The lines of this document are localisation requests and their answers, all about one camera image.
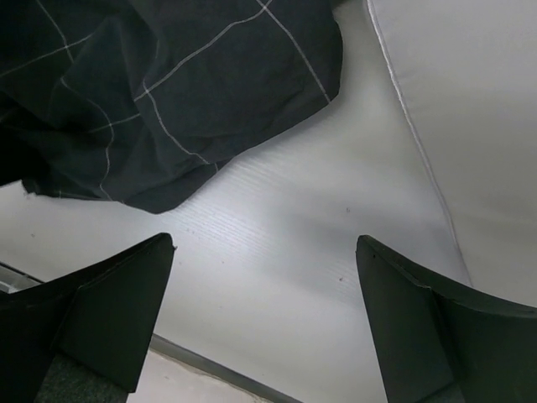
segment gray trim strip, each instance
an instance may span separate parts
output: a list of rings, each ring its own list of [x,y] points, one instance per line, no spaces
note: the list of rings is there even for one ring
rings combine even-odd
[[[234,385],[237,388],[246,390],[254,395],[270,400],[273,403],[301,403],[299,400],[284,395],[283,393],[269,388],[266,385],[260,384],[256,380],[241,375],[232,369],[215,363],[210,359],[206,359],[205,357],[193,353],[186,348],[173,344],[170,340],[162,338],[159,335],[153,335],[153,339],[151,340],[151,344],[149,346],[158,353],[162,353],[163,355],[176,359],[181,363],[185,363],[210,375],[216,376],[228,384]]]

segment plaid blanket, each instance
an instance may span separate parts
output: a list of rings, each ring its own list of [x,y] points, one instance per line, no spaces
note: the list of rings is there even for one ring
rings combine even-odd
[[[8,2],[0,149],[17,161],[3,176],[169,210],[330,103],[341,53],[329,0]]]

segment white surface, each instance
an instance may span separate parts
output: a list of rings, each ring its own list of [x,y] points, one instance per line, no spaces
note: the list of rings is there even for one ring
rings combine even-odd
[[[537,3],[372,3],[473,284],[537,306]]]
[[[187,365],[149,351],[136,393],[128,403],[264,403]]]
[[[382,53],[350,1],[341,95],[160,216],[0,191],[0,256],[50,280],[157,232],[178,246],[156,332],[305,403],[385,402],[354,251],[369,233],[464,281]]]

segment white corrugated surface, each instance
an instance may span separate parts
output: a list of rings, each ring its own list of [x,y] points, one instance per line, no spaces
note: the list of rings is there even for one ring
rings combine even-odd
[[[354,258],[369,233],[465,281],[361,3],[341,95],[151,216],[0,191],[0,256],[50,280],[157,232],[178,246],[157,333],[306,403],[385,402]]]

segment white cushion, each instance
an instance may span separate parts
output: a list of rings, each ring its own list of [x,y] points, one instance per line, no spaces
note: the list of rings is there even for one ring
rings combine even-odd
[[[369,7],[473,284],[537,306],[537,3]]]

